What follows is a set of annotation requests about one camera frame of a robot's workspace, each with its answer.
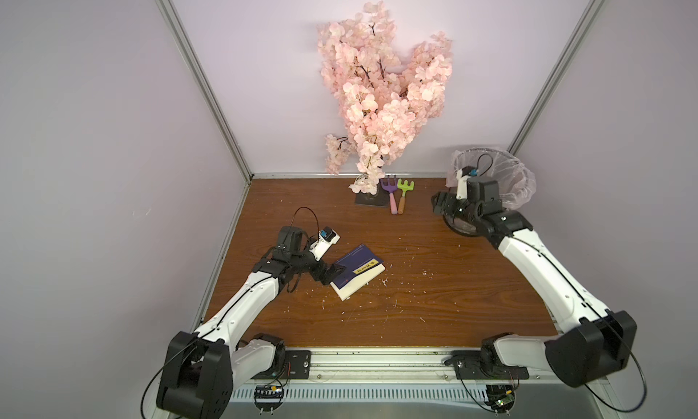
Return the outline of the dark blue book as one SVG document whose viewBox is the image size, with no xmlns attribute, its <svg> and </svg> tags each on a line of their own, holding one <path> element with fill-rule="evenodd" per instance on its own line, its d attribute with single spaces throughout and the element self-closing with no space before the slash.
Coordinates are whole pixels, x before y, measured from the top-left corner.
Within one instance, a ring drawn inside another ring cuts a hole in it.
<svg viewBox="0 0 698 419">
<path fill-rule="evenodd" d="M 334 262 L 336 276 L 330 286 L 345 301 L 385 271 L 384 261 L 368 246 L 360 245 Z"/>
</svg>

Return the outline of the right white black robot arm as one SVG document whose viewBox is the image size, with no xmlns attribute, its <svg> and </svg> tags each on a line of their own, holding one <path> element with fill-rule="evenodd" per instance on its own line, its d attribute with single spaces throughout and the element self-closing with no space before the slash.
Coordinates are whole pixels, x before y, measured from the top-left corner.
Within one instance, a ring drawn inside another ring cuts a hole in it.
<svg viewBox="0 0 698 419">
<path fill-rule="evenodd" d="M 553 373 L 572 388 L 587 386 L 635 362 L 637 324 L 625 311 L 614 312 L 588 292 L 547 249 L 533 225 L 507 209 L 499 186 L 487 177 L 463 177 L 456 192 L 439 192 L 432 208 L 447 226 L 460 221 L 474 228 L 523 275 L 559 327 L 553 337 L 501 334 L 480 348 L 488 376 L 513 368 Z"/>
</svg>

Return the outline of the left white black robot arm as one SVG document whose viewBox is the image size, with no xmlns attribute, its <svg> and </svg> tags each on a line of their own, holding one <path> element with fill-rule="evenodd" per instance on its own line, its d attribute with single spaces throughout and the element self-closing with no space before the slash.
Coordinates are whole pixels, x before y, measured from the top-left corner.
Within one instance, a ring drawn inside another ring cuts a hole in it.
<svg viewBox="0 0 698 419">
<path fill-rule="evenodd" d="M 339 239 L 329 226 L 312 237 L 299 227 L 283 227 L 223 308 L 193 332 L 171 339 L 165 362 L 150 381 L 157 387 L 156 408 L 181 418 L 219 418 L 236 389 L 278 369 L 285 356 L 281 339 L 260 335 L 246 346 L 239 343 L 293 279 L 308 274 L 323 285 L 334 280 L 337 270 L 324 256 Z"/>
</svg>

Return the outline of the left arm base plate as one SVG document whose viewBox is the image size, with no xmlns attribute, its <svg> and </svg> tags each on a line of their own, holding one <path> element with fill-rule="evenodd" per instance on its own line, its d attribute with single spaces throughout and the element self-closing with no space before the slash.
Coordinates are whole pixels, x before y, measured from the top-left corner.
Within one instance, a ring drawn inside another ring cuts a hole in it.
<svg viewBox="0 0 698 419">
<path fill-rule="evenodd" d="M 307 380 L 310 376 L 312 352 L 310 350 L 285 350 L 274 357 L 272 366 L 254 376 L 256 380 Z"/>
</svg>

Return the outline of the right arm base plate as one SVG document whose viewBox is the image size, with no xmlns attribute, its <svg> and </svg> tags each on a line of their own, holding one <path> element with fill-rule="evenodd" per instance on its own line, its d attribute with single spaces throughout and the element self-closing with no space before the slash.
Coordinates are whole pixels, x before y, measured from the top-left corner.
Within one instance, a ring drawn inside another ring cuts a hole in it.
<svg viewBox="0 0 698 419">
<path fill-rule="evenodd" d="M 445 366 L 452 367 L 461 380 L 527 380 L 528 370 L 521 366 L 506 366 L 487 351 L 456 350 L 445 359 Z"/>
</svg>

